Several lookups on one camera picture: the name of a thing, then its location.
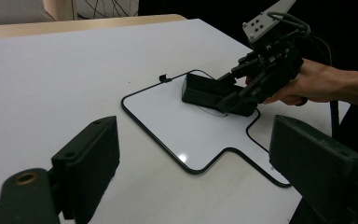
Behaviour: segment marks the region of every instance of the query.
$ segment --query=human arm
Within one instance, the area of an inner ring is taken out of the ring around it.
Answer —
[[[280,100],[287,105],[298,105],[301,96],[318,103],[343,101],[358,105],[358,71],[340,70],[304,59],[296,78],[263,104]]]

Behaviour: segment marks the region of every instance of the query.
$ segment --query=wire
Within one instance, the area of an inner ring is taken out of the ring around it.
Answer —
[[[117,2],[117,0],[112,0],[112,3],[113,3],[113,6],[114,8],[116,9],[116,12],[118,14],[119,17],[121,17],[120,13],[118,12],[117,8],[116,8],[116,5],[118,5],[121,9],[122,12],[124,12],[124,14],[128,17],[129,15],[126,13],[126,11],[123,9],[123,7]]]
[[[90,20],[90,18],[84,17],[84,16],[80,15],[79,13],[77,13],[77,16],[79,18],[81,18],[82,20]]]
[[[104,7],[104,0],[102,0],[103,1],[103,14],[104,14],[104,16],[106,16],[106,8]]]
[[[118,16],[119,17],[121,17],[121,15],[120,15],[120,12],[118,12],[118,10],[117,10],[117,8],[116,8],[116,3],[115,3],[115,1],[114,0],[111,0],[112,1],[112,4],[113,4],[113,12],[115,12],[115,10],[116,10],[116,13],[118,14]]]
[[[102,17],[104,18],[108,18],[106,17],[104,14],[100,13],[96,7],[93,7],[88,0],[84,0],[93,10],[94,10],[94,19],[95,19],[95,12],[98,13],[99,15],[101,15]]]
[[[274,20],[280,21],[281,23],[285,23],[288,25],[295,26],[297,29],[304,31],[305,35],[308,36],[310,34],[310,26],[303,22],[302,20],[294,17],[288,13],[281,13],[281,12],[267,12],[267,15]]]
[[[334,66],[333,65],[333,53],[332,53],[332,50],[330,48],[330,45],[323,38],[321,38],[320,36],[316,35],[315,33],[312,33],[312,35],[310,35],[310,38],[316,39],[316,40],[318,40],[319,42],[323,43],[326,46],[327,55],[325,55],[322,50],[320,50],[320,52],[324,56],[325,62],[330,66]],[[311,43],[314,44],[316,46],[316,48],[319,47],[319,45],[317,45],[315,42],[311,41]],[[337,137],[338,137],[338,127],[339,127],[338,101],[331,101],[330,102],[330,116],[331,116],[332,138],[337,139]]]

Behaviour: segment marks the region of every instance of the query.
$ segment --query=whiteboard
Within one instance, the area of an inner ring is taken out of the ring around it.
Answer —
[[[210,77],[200,70],[187,73]],[[184,103],[182,86],[187,73],[124,97],[123,109],[191,174],[205,172],[226,151],[232,151],[274,184],[290,186],[269,163],[268,151],[248,134],[260,112],[244,117]]]

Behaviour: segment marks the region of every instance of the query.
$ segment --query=wooden surface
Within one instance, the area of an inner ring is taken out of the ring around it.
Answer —
[[[141,25],[166,21],[183,21],[185,17],[168,14],[141,17],[122,17],[112,19],[83,20],[83,21],[50,21],[25,24],[0,25],[0,38],[42,35],[68,31],[90,30],[98,28]]]

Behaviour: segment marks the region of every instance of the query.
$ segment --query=human hand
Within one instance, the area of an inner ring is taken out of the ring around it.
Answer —
[[[266,99],[263,104],[282,101],[286,105],[300,105],[304,97],[318,103],[336,100],[337,78],[341,78],[339,71],[332,66],[304,59],[296,78]]]

